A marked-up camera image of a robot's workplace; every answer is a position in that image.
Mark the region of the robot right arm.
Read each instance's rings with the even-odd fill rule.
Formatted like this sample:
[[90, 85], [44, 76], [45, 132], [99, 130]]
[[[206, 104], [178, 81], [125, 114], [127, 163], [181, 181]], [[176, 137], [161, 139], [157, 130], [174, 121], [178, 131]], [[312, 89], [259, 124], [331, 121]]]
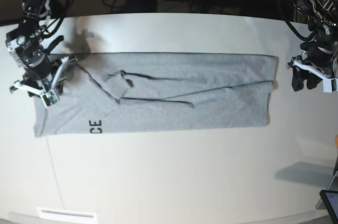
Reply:
[[6, 47], [18, 67], [25, 70], [23, 80], [17, 81], [10, 91], [24, 90], [53, 104], [58, 102], [61, 93], [63, 71], [69, 63], [69, 57], [52, 58], [51, 51], [64, 40], [62, 35], [55, 38], [48, 47], [42, 41], [54, 35], [63, 23], [73, 0], [65, 0], [62, 13], [53, 24], [52, 0], [23, 0], [23, 14], [17, 28], [6, 35]]

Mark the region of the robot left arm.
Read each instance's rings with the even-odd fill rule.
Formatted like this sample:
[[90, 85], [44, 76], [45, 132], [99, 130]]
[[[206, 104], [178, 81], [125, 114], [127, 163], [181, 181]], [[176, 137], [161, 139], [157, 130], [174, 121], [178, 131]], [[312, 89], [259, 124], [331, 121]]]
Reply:
[[311, 90], [319, 83], [323, 91], [337, 91], [337, 0], [290, 0], [294, 9], [307, 18], [309, 36], [301, 35], [285, 16], [282, 3], [277, 5], [284, 22], [302, 41], [302, 53], [292, 57], [288, 68], [293, 71], [292, 88]]

